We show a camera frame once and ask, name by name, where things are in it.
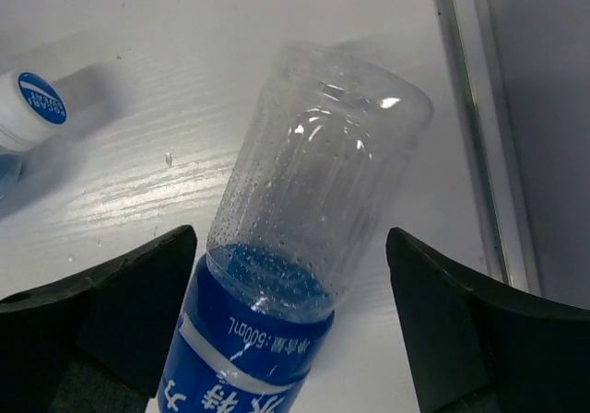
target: blue label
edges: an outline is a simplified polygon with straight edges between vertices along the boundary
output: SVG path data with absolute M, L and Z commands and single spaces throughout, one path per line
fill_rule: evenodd
M 197 264 L 158 392 L 162 413 L 285 413 L 334 314 L 296 324 L 254 312 Z
M 41 77 L 31 72 L 18 76 L 18 88 L 27 104 L 42 119 L 51 124 L 63 124 L 67 110 L 57 92 Z

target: blue bottle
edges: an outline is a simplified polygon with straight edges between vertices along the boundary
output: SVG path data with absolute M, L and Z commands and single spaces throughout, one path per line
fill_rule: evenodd
M 0 199 L 17 182 L 25 154 L 59 133 L 67 118 L 60 96 L 38 75 L 0 75 Z
M 379 67 L 279 51 L 187 290 L 162 413 L 289 411 L 431 113 Z

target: white table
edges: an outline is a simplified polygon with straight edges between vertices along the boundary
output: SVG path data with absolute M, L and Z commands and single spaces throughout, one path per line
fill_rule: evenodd
M 273 52 L 290 39 L 340 43 L 417 84 L 437 114 L 292 411 L 418 411 L 386 229 L 399 225 L 485 268 L 433 1 L 2 0 L 0 51 L 2 39 L 24 50 L 96 27 L 108 45 L 72 58 L 85 65 L 100 53 L 120 65 L 129 107 L 84 144 L 59 145 L 47 186 L 23 185 L 0 204 L 0 298 L 184 223 L 201 254 Z

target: white bottle cap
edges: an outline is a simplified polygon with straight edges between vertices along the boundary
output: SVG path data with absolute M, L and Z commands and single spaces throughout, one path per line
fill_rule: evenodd
M 67 110 L 57 92 L 31 72 L 0 75 L 0 146 L 26 152 L 59 132 Z

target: gray wall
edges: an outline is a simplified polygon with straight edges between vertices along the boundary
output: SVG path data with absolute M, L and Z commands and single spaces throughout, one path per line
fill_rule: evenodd
M 590 0 L 489 0 L 541 287 L 590 308 Z

